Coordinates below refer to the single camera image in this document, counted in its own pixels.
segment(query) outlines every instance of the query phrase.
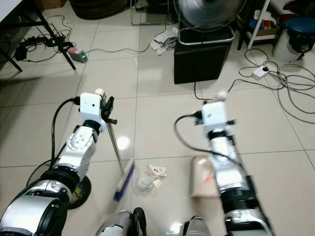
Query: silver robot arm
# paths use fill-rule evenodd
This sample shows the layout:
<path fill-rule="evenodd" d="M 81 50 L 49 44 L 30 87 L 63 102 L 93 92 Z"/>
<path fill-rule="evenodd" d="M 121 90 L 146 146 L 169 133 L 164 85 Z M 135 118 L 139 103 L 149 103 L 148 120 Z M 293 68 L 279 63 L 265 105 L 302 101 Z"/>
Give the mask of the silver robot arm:
<path fill-rule="evenodd" d="M 58 164 L 21 191 L 0 221 L 0 236 L 60 236 L 68 204 L 76 186 L 88 171 L 100 132 L 106 130 L 113 100 L 104 92 L 83 93 L 73 99 L 80 105 L 83 125 L 67 139 L 66 150 Z"/>
<path fill-rule="evenodd" d="M 215 170 L 228 235 L 273 236 L 253 182 L 239 158 L 230 129 L 234 122 L 227 120 L 224 102 L 207 103 L 195 114 L 197 123 L 204 125 L 205 136 L 213 151 L 209 160 Z"/>

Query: tile floor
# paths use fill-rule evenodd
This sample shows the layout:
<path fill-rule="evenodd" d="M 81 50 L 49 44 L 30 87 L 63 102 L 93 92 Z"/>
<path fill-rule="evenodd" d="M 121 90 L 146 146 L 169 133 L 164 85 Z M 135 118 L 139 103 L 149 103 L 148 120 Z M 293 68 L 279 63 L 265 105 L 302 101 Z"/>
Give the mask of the tile floor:
<path fill-rule="evenodd" d="M 64 8 L 44 11 L 44 16 L 64 14 L 65 23 L 74 28 L 71 40 L 85 51 L 93 48 L 117 50 L 143 49 L 148 40 L 163 27 L 132 27 L 130 11 L 110 18 L 85 21 L 77 18 L 67 2 Z M 59 28 L 61 18 L 50 18 Z M 31 29 L 29 35 L 37 34 Z M 270 46 L 261 46 L 269 55 Z M 218 80 L 197 83 L 197 94 L 213 97 L 241 78 L 240 67 L 249 66 L 245 48 L 236 50 L 233 42 Z M 49 57 L 52 50 L 38 48 L 30 59 Z M 174 223 L 183 223 L 193 215 L 202 216 L 212 236 L 225 233 L 223 213 L 218 199 L 193 200 L 189 197 L 189 170 L 195 152 L 185 148 L 173 132 L 174 120 L 201 107 L 193 96 L 193 84 L 173 84 L 173 51 L 158 57 L 151 49 L 145 53 L 122 51 L 89 53 L 86 64 L 75 62 L 73 71 L 61 55 L 41 63 L 22 62 L 22 73 L 9 63 L 0 71 L 0 215 L 24 187 L 35 167 L 50 155 L 50 126 L 58 104 L 75 94 L 104 88 L 116 98 L 112 118 L 117 138 L 127 137 L 130 145 L 122 151 L 124 159 L 135 158 L 136 170 L 124 198 L 112 201 L 119 178 L 118 163 L 108 134 L 101 134 L 88 176 L 93 183 L 88 201 L 71 210 L 64 236 L 92 236 L 102 222 L 120 209 L 143 207 L 147 215 L 148 235 L 165 235 Z M 250 55 L 256 61 L 260 54 Z M 314 69 L 315 54 L 302 61 Z M 267 76 L 260 81 L 277 86 Z M 287 109 L 308 120 L 315 115 L 301 115 L 281 92 Z M 296 96 L 297 103 L 313 109 L 312 101 Z M 315 126 L 287 115 L 276 94 L 256 85 L 238 83 L 226 102 L 228 116 L 237 119 L 233 127 L 248 171 L 253 174 L 258 195 L 278 236 L 313 236 L 315 232 Z M 66 106 L 57 120 L 56 142 L 64 142 L 80 122 L 77 107 Z M 202 127 L 184 120 L 180 131 L 195 146 L 206 147 Z M 166 166 L 168 176 L 159 189 L 143 194 L 137 189 L 138 177 L 146 166 Z"/>

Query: white power strip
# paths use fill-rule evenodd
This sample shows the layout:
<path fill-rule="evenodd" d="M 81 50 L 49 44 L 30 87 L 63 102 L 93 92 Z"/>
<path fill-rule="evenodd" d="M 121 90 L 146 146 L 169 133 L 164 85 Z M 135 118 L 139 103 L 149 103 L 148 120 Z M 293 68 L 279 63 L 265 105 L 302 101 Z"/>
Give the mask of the white power strip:
<path fill-rule="evenodd" d="M 268 73 L 268 71 L 264 71 L 263 68 L 264 66 L 262 65 L 261 67 L 252 72 L 252 76 L 256 80 L 260 80 L 261 78 L 265 77 L 265 75 Z"/>

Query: power strip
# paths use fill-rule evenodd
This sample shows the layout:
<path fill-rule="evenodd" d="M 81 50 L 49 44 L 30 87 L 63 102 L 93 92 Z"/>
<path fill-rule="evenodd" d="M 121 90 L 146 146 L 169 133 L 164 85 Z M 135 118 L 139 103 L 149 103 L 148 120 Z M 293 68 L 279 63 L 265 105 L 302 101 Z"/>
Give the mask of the power strip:
<path fill-rule="evenodd" d="M 262 65 L 261 67 L 252 72 L 252 77 L 256 80 L 260 80 L 261 78 L 265 77 L 267 73 L 268 68 Z"/>

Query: blue lid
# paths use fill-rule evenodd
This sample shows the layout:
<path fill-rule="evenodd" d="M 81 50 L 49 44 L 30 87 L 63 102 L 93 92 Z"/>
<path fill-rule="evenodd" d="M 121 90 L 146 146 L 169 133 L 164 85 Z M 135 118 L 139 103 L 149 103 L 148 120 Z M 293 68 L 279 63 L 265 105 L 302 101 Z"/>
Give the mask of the blue lid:
<path fill-rule="evenodd" d="M 288 30 L 300 34 L 315 34 L 315 19 L 310 17 L 294 17 L 285 21 Z"/>

